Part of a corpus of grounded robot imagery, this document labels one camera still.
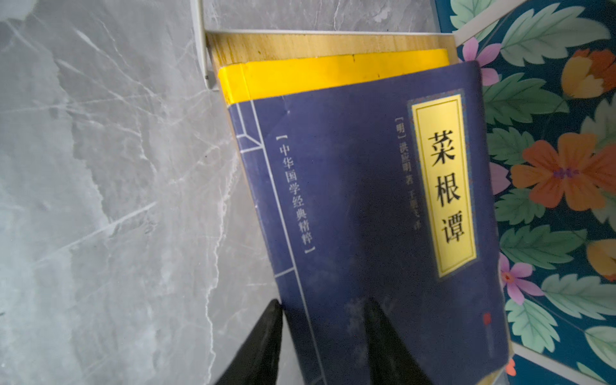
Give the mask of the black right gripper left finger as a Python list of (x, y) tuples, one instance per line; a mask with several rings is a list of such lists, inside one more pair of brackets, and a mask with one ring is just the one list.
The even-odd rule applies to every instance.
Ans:
[(216, 384), (276, 384), (282, 327), (282, 306), (272, 299)]

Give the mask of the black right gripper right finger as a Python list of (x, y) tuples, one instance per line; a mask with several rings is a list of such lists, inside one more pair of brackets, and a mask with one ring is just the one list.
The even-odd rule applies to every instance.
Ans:
[(373, 298), (364, 305), (364, 327), (371, 384), (432, 384)]

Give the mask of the navy book yellow label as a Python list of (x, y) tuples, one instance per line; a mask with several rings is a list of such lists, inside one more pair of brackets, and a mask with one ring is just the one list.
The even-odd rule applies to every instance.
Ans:
[(370, 300), (434, 384), (507, 364), (476, 62), (228, 104), (305, 383), (370, 383)]

